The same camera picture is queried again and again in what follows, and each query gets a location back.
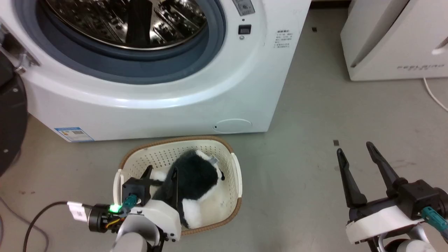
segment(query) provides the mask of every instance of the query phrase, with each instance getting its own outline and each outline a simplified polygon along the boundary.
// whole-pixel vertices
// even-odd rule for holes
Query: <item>button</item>
[[[252,29],[252,25],[239,25],[238,26],[238,34],[250,34],[250,30]]]

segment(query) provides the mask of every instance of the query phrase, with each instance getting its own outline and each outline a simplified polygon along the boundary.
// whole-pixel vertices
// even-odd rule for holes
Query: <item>green led light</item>
[[[113,204],[109,207],[109,212],[118,213],[120,211],[120,209],[121,209],[120,205]]]

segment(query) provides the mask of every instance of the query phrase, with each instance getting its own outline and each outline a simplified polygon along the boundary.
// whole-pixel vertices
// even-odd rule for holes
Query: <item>basket rim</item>
[[[141,145],[139,147],[136,147],[132,150],[130,150],[121,160],[120,162],[120,166],[118,168],[118,170],[123,170],[126,161],[129,159],[129,157],[134,154],[135,152],[144,149],[144,148],[149,148],[149,147],[153,147],[153,146],[157,146],[157,145],[162,145],[162,144],[167,144],[167,143],[175,143],[175,142],[184,142],[184,141],[194,141],[194,140],[212,140],[212,141],[216,141],[219,142],[221,144],[223,144],[230,153],[234,153],[232,147],[225,142],[222,138],[216,137],[216,136],[212,136],[212,135],[204,135],[204,136],[186,136],[186,137],[176,137],[176,138],[169,138],[169,139],[165,139],[165,140],[161,140],[161,141],[155,141],[149,144],[145,144],[145,145]],[[212,230],[215,228],[218,228],[220,226],[224,226],[225,224],[229,223],[231,220],[233,220],[233,218],[238,214],[238,212],[240,211],[240,207],[241,207],[241,202],[242,202],[242,196],[239,197],[237,199],[237,205],[235,206],[235,209],[233,210],[232,214],[227,217],[225,220],[211,224],[211,225],[207,225],[207,226],[203,226],[203,227],[199,227],[199,228],[194,228],[194,229],[189,229],[189,230],[183,230],[181,235],[192,235],[192,234],[196,234],[196,233],[200,233],[200,232],[204,232],[207,230]]]

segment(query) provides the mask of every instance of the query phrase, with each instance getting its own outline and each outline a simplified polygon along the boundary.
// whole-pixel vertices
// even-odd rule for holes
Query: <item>stainless steel drum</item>
[[[77,32],[133,50],[159,50],[197,35],[207,20],[194,0],[45,0]]]

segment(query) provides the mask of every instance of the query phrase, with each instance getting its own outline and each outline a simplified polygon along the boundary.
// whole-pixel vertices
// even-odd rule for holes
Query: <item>laundry basket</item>
[[[194,136],[167,139],[140,146],[130,151],[120,164],[115,175],[113,198],[122,204],[122,185],[131,177],[140,178],[149,165],[154,171],[168,171],[171,164],[190,149],[201,150],[215,156],[225,180],[217,187],[215,195],[201,203],[203,227],[182,229],[182,235],[194,234],[227,224],[238,213],[241,206],[242,178],[237,156],[228,143],[215,136]]]

